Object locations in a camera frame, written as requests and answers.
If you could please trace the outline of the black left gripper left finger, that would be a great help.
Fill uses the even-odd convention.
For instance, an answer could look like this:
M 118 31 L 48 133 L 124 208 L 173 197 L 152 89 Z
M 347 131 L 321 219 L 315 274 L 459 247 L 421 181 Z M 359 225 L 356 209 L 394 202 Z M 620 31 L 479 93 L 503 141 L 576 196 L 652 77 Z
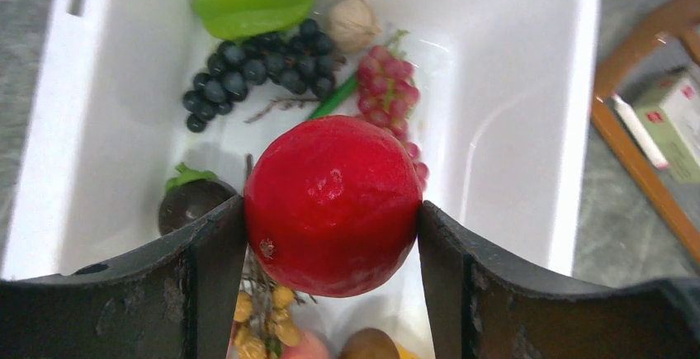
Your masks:
M 247 249 L 244 203 L 74 274 L 1 284 L 4 358 L 224 358 Z

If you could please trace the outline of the red apple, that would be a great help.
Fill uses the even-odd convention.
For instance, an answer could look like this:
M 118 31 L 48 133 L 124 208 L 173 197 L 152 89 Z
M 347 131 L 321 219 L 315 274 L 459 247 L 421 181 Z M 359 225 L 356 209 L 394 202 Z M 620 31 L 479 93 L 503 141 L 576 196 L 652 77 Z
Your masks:
M 253 167 L 244 186 L 248 242 L 284 286 L 360 295 L 404 263 L 422 201 L 395 137 L 351 116 L 320 117 L 279 136 Z

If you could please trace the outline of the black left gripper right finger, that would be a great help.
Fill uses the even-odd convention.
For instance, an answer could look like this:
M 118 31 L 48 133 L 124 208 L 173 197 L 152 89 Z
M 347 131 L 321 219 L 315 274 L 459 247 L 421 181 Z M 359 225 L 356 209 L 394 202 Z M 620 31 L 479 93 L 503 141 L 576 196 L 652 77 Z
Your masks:
M 438 358 L 696 358 L 699 280 L 623 288 L 529 262 L 460 225 L 431 202 L 418 247 Z

